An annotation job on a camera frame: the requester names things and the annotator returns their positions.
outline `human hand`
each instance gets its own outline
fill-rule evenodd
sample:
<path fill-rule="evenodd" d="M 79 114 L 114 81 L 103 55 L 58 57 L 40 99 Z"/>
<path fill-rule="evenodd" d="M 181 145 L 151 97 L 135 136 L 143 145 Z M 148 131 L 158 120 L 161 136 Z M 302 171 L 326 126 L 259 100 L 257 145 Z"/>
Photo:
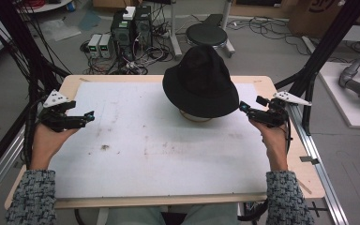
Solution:
<path fill-rule="evenodd" d="M 249 119 L 249 122 L 262 134 L 263 142 L 267 147 L 271 171 L 287 171 L 285 125 L 270 128 L 251 119 Z"/>
<path fill-rule="evenodd" d="M 78 129 L 69 129 L 59 133 L 39 124 L 35 130 L 30 170 L 47 170 L 54 154 L 63 143 Z"/>

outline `hat crown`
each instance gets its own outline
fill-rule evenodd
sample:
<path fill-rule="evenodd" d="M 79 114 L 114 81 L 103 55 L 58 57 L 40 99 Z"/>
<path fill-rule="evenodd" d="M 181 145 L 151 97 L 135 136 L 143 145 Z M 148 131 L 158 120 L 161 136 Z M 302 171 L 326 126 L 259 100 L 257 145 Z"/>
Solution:
<path fill-rule="evenodd" d="M 203 98 L 216 98 L 232 89 L 229 70 L 209 45 L 191 48 L 180 62 L 177 76 L 186 90 Z"/>

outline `hat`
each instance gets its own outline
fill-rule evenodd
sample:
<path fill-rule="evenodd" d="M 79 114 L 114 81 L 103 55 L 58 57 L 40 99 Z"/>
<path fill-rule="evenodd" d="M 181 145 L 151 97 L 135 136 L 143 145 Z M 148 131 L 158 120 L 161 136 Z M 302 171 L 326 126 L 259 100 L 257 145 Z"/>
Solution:
<path fill-rule="evenodd" d="M 177 66 L 166 69 L 162 84 L 171 103 L 194 116 L 216 118 L 239 106 L 230 72 L 209 45 L 189 49 Z"/>

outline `sleeve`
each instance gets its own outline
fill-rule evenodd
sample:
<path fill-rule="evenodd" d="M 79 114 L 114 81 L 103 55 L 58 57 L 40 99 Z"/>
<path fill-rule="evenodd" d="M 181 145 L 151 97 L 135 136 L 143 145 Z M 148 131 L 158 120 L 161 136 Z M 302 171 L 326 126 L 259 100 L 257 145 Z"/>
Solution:
<path fill-rule="evenodd" d="M 314 224 L 294 172 L 268 172 L 266 224 Z"/>
<path fill-rule="evenodd" d="M 54 171 L 26 171 L 7 210 L 7 224 L 57 224 Z"/>

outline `black stool seat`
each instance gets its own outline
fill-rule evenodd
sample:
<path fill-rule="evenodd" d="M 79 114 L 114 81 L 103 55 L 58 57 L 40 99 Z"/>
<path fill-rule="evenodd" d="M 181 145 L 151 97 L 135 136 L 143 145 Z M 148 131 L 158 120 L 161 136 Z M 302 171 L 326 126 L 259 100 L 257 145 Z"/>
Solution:
<path fill-rule="evenodd" d="M 218 26 L 198 23 L 187 29 L 186 41 L 190 45 L 207 44 L 216 49 L 226 45 L 227 33 Z"/>

